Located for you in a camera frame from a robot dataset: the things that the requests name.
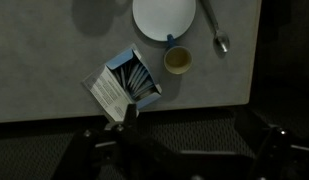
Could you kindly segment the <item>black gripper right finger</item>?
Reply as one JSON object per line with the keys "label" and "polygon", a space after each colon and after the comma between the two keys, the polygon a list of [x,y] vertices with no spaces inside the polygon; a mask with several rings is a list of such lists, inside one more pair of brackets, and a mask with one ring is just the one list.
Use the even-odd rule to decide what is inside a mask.
{"label": "black gripper right finger", "polygon": [[236,109],[234,127],[252,150],[261,150],[275,143],[274,127],[248,108]]}

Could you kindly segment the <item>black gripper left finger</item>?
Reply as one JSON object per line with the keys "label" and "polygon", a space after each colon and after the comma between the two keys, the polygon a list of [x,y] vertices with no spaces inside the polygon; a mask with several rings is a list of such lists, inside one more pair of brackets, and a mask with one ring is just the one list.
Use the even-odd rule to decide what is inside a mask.
{"label": "black gripper left finger", "polygon": [[137,106],[129,104],[123,121],[123,131],[130,132],[137,130]]}

